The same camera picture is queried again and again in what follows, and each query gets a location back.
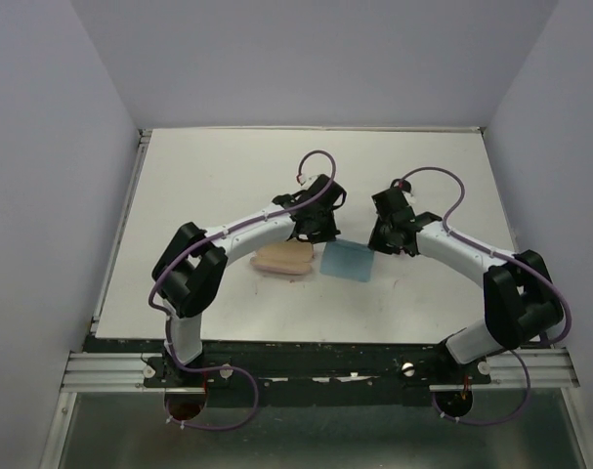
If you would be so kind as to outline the pink glasses case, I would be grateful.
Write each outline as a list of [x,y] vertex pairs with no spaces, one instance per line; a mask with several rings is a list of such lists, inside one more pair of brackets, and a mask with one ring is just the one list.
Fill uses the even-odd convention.
[[299,277],[312,271],[313,260],[314,249],[310,243],[289,240],[258,249],[250,264],[261,272]]

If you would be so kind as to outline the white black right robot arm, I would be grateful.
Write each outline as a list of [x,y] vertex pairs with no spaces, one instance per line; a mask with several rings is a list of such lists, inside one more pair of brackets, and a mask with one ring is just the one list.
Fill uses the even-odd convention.
[[483,291],[483,318],[447,337],[445,351],[433,358],[434,373],[443,382],[465,375],[469,362],[515,350],[565,318],[538,253],[501,252],[473,238],[462,240],[441,217],[416,214],[398,187],[375,194],[372,201],[377,219],[368,242],[371,250],[433,259]]

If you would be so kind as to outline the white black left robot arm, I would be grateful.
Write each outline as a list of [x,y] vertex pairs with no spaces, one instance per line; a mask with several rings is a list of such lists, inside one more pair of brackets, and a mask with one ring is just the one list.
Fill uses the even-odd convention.
[[228,266],[274,243],[296,239],[309,244],[340,234],[334,212],[347,193],[319,175],[306,189],[278,195],[263,209],[228,225],[202,229],[183,224],[155,264],[148,304],[166,315],[166,373],[180,386],[200,372],[202,315],[215,300]]

